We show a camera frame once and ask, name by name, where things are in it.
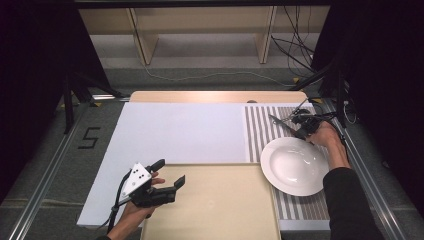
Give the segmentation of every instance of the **black cable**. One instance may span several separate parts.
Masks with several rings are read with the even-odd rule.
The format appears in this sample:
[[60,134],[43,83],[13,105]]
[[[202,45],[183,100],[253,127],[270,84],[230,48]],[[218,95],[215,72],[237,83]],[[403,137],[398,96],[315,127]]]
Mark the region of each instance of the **black cable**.
[[112,213],[109,215],[109,218],[96,229],[96,232],[99,231],[102,227],[106,226],[106,224],[108,224],[108,222],[110,221],[111,215],[112,215]]
[[[300,8],[298,8],[298,6],[296,6],[296,15],[295,15],[295,17],[296,17],[296,26],[295,26],[295,24],[293,23],[290,15],[289,15],[289,13],[287,11],[287,8],[285,6],[283,6],[283,7],[284,7],[284,11],[286,12],[287,17],[288,17],[288,19],[290,21],[290,24],[291,24],[291,26],[293,28],[293,31],[294,31],[293,38],[296,38],[296,40],[299,42],[300,45],[306,47],[305,43],[303,42],[302,38],[299,35],[299,14],[300,14]],[[305,57],[305,54],[304,54],[302,48],[300,49],[300,51],[302,52],[302,55],[305,58],[305,61],[310,65],[310,63],[306,60],[306,57]]]
[[300,44],[298,44],[298,43],[290,42],[290,41],[288,41],[288,40],[284,40],[284,39],[281,39],[281,38],[276,38],[276,37],[273,37],[272,35],[271,35],[271,38],[274,38],[274,40],[277,40],[277,41],[282,41],[282,42],[286,42],[286,43],[291,43],[291,44],[293,44],[293,45],[296,45],[296,46],[298,46],[298,47],[304,48],[305,50],[308,50],[308,51],[310,51],[310,52],[313,52],[313,53],[314,53],[314,50],[312,50],[312,49],[308,48],[308,47],[307,47],[307,46],[305,46],[305,45],[300,45]]
[[[295,35],[293,34],[293,36],[292,36],[292,43],[294,42],[294,38],[295,38]],[[289,45],[289,50],[287,51],[287,53],[289,53],[290,54],[290,51],[291,51],[291,47],[293,46],[293,44],[292,43],[290,43],[290,45]],[[290,67],[290,59],[287,57],[287,66],[289,67],[289,69],[291,70],[291,67]]]
[[299,60],[297,60],[295,57],[293,57],[290,53],[288,53],[286,50],[284,50],[277,42],[276,42],[276,40],[275,40],[275,38],[273,37],[273,36],[271,36],[271,39],[274,41],[274,43],[277,45],[277,48],[281,51],[281,52],[283,52],[284,54],[286,54],[287,55],[287,57],[289,57],[289,58],[291,58],[291,59],[293,59],[294,61],[296,61],[297,63],[299,63],[300,65],[302,65],[304,68],[306,68],[306,69],[308,69],[309,71],[311,71],[311,72],[313,72],[313,69],[312,68],[310,68],[310,67],[308,67],[308,66],[306,66],[305,64],[303,64],[303,63],[301,63]]
[[[311,22],[311,16],[312,16],[312,6],[309,6],[309,17],[308,17],[308,34],[306,34],[305,39],[303,40],[303,43],[305,43],[306,39],[309,37],[309,33],[310,33],[310,22]],[[310,59],[310,64],[312,64],[312,57],[311,54],[308,52],[308,57]]]
[[122,187],[124,186],[125,181],[130,176],[131,171],[132,170],[130,170],[127,174],[125,174],[125,176],[122,178],[121,184],[119,184],[118,192],[116,193],[115,205],[113,205],[112,211],[111,211],[110,216],[109,216],[109,227],[107,229],[107,233],[109,233],[115,225],[116,215],[118,214],[119,207],[120,207],[119,197],[121,195],[121,190],[122,190]]

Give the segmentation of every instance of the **striped panel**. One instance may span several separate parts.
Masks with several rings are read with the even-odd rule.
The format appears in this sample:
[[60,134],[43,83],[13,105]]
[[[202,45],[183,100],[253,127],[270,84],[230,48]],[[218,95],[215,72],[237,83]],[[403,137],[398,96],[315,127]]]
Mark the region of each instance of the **striped panel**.
[[[313,107],[303,107],[315,113]],[[244,109],[246,136],[250,162],[260,162],[264,147],[272,140],[280,137],[291,137],[291,133],[281,126],[273,124],[269,114],[284,119],[290,115],[295,107],[275,106],[246,106]],[[286,122],[293,129],[299,126]],[[327,158],[327,150],[319,147]],[[282,220],[329,220],[324,191],[307,197],[292,196],[274,188],[277,200],[278,214]]]

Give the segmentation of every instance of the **gray floor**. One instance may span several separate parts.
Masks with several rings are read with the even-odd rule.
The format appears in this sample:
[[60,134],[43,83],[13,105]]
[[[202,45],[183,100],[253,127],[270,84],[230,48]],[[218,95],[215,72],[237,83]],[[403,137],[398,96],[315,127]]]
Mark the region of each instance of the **gray floor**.
[[[317,39],[317,35],[311,35],[308,39]],[[93,37],[93,41],[113,88],[124,93],[136,90],[285,90],[288,89],[287,85],[293,84],[292,79],[299,75],[296,69],[293,69],[296,75],[288,69],[287,58],[278,52],[275,45],[270,48],[268,63],[258,64],[250,35],[161,36],[155,57],[148,67],[151,75],[159,75],[160,78],[149,76],[138,61],[132,39],[128,36],[97,36]],[[305,92],[315,96],[318,87],[319,83],[311,85]],[[76,113],[83,112],[80,123],[25,239],[94,239],[104,233],[104,230],[95,232],[78,227],[76,221],[122,107],[122,102],[102,102],[100,106],[88,107],[86,111],[81,111],[82,106],[75,107]],[[45,169],[64,138],[64,123],[64,109],[59,104],[37,154],[27,164],[0,207],[0,239],[8,239],[43,178]],[[83,140],[89,127],[100,128],[93,132],[99,140],[93,149],[81,149],[81,146],[89,144]],[[348,123],[348,132],[406,239],[422,239],[424,221],[390,170],[381,165],[382,158],[374,147],[372,137],[360,121]],[[377,215],[376,221],[384,232]],[[282,235],[287,240],[329,239],[328,232],[284,232]],[[131,239],[139,239],[139,233],[135,233]]]

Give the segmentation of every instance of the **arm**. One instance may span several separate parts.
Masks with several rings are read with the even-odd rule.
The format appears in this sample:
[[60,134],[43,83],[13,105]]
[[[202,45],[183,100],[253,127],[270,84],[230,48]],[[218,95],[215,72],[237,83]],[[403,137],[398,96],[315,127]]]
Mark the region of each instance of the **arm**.
[[[158,173],[152,174],[152,185],[164,183],[165,180],[162,178],[156,178]],[[97,238],[98,240],[124,240],[133,232],[135,232],[140,224],[146,219],[147,215],[153,214],[155,209],[159,206],[150,208],[139,208],[132,202],[128,202],[125,206],[124,212],[118,223],[107,236]]]
[[330,215],[331,239],[384,239],[375,225],[370,207],[336,130],[323,122],[308,141],[327,148],[330,172],[323,179]]

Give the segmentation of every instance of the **right hand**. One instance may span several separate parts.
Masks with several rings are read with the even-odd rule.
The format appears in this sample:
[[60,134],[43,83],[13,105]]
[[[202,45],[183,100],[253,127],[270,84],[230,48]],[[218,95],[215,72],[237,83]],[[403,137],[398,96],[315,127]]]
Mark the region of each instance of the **right hand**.
[[321,122],[317,131],[306,138],[307,142],[327,147],[330,144],[341,143],[336,129],[326,121]]

